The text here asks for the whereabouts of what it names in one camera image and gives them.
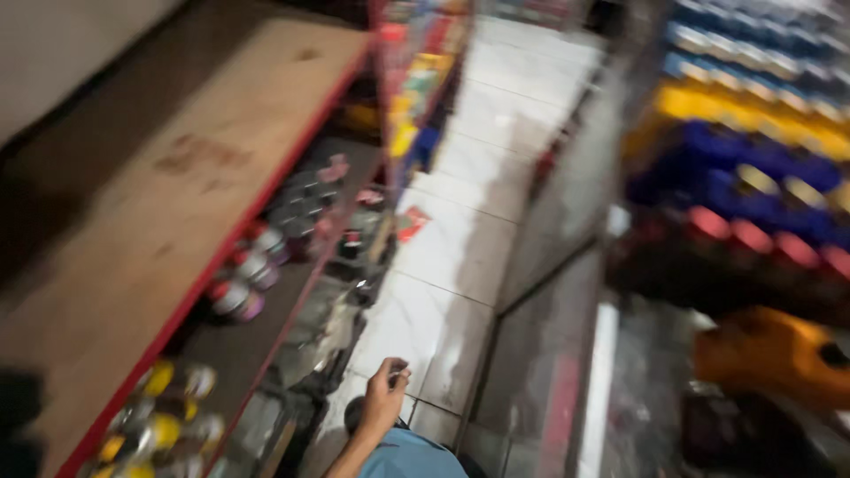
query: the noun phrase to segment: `blue shirt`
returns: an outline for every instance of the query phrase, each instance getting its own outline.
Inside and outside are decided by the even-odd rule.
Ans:
[[[359,478],[467,478],[450,451],[410,430],[393,428],[369,455]]]

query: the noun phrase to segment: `store aisle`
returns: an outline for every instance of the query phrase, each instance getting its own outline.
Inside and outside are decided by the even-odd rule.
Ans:
[[[601,53],[591,38],[479,17],[456,113],[430,174],[418,174],[398,213],[428,222],[401,245],[300,475],[315,478],[342,449],[343,412],[386,356],[413,372],[402,418],[452,443],[493,321],[524,214],[532,161],[563,122]]]

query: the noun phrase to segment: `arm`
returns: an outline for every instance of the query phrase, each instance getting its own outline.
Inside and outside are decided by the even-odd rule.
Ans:
[[[401,359],[384,359],[377,373],[369,379],[360,424],[323,478],[355,478],[372,450],[381,443],[389,429],[393,428],[395,419],[401,413],[405,388],[411,376],[410,370],[402,370],[395,388],[389,388],[389,374],[393,364],[398,361]]]

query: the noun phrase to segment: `hand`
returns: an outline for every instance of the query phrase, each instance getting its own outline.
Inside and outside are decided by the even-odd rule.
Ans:
[[[396,372],[398,375],[391,389],[389,381]],[[366,387],[363,414],[355,435],[366,435],[380,441],[393,428],[395,419],[401,414],[401,403],[405,399],[405,388],[410,376],[406,361],[395,357],[383,359],[381,367],[369,379]]]

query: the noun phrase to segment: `orange object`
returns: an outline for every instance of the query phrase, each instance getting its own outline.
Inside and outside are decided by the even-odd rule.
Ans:
[[[785,395],[814,411],[850,409],[850,361],[823,327],[767,307],[720,324],[696,336],[697,379]]]

